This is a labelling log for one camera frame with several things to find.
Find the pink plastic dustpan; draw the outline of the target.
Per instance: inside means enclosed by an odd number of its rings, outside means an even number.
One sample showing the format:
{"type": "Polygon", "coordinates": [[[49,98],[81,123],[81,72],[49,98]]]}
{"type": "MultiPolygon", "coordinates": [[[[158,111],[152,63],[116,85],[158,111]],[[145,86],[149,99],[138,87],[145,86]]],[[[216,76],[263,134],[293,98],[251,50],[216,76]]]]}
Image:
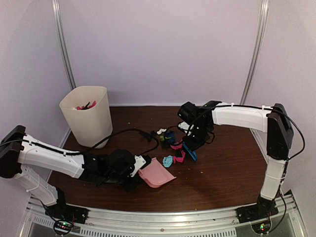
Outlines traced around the pink plastic dustpan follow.
{"type": "Polygon", "coordinates": [[[173,176],[158,160],[152,158],[152,161],[145,168],[138,170],[139,176],[145,181],[145,183],[151,188],[159,188],[176,177],[173,176]]]}

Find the blue hand brush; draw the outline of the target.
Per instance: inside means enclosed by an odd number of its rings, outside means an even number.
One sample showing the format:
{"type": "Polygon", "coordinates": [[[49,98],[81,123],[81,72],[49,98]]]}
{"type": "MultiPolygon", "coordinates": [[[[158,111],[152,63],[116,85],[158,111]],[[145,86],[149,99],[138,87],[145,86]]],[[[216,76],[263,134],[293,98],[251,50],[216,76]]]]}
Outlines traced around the blue hand brush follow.
{"type": "Polygon", "coordinates": [[[189,155],[193,159],[193,161],[197,161],[198,157],[195,151],[190,150],[189,147],[185,143],[183,143],[182,147],[183,147],[184,152],[187,155],[189,155]]]}

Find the light blue paper scrap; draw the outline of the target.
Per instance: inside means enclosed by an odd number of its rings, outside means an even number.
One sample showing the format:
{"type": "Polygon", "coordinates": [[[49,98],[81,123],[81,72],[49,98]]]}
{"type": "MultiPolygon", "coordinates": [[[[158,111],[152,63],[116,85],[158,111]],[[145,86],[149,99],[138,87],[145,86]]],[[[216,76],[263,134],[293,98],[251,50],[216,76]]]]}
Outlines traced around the light blue paper scrap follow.
{"type": "Polygon", "coordinates": [[[173,164],[173,156],[164,157],[162,160],[162,165],[165,168],[169,168],[173,164]]]}

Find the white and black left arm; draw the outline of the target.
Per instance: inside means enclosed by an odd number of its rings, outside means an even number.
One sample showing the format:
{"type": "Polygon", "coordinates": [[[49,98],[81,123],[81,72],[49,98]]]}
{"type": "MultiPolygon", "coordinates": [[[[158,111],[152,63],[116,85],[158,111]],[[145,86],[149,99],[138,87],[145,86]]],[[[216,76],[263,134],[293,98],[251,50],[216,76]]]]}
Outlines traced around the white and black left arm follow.
{"type": "Polygon", "coordinates": [[[93,183],[121,184],[126,191],[138,185],[138,171],[151,164],[151,158],[117,149],[109,155],[64,150],[43,143],[26,134],[18,125],[0,143],[0,176],[16,179],[27,192],[38,198],[60,219],[71,215],[71,208],[62,201],[62,191],[43,180],[30,165],[66,174],[93,183]]]}

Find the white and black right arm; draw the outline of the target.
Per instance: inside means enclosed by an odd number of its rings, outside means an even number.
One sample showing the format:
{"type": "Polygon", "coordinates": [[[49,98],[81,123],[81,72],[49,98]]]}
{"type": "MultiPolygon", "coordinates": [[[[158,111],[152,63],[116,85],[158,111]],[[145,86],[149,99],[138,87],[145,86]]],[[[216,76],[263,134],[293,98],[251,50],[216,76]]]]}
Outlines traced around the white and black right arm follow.
{"type": "Polygon", "coordinates": [[[253,207],[256,217],[265,217],[272,210],[290,160],[294,131],[284,106],[275,104],[272,107],[256,107],[221,101],[209,101],[197,106],[186,102],[180,107],[178,116],[182,119],[178,127],[185,132],[183,142],[191,151],[209,140],[215,125],[249,128],[267,135],[268,164],[257,204],[253,207]]]}

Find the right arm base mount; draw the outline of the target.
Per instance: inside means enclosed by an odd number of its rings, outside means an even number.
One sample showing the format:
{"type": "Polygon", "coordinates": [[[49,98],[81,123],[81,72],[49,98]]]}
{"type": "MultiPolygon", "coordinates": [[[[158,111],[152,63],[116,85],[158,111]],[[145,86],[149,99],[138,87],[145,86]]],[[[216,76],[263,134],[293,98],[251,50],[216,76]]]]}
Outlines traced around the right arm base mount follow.
{"type": "Polygon", "coordinates": [[[275,199],[268,200],[261,196],[257,198],[255,204],[236,209],[239,223],[249,222],[253,232],[258,235],[268,234],[272,230],[271,217],[278,213],[275,199]]]}

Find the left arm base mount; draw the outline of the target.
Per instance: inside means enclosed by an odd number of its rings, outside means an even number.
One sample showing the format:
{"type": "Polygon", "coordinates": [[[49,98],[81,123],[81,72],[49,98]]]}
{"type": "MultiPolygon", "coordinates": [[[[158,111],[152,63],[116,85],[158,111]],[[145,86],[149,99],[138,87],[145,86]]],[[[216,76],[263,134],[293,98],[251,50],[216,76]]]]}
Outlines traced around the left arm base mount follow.
{"type": "Polygon", "coordinates": [[[53,220],[53,230],[58,236],[69,234],[75,224],[85,224],[88,210],[86,208],[66,204],[64,192],[57,188],[57,202],[47,206],[42,203],[45,214],[53,220]]]}

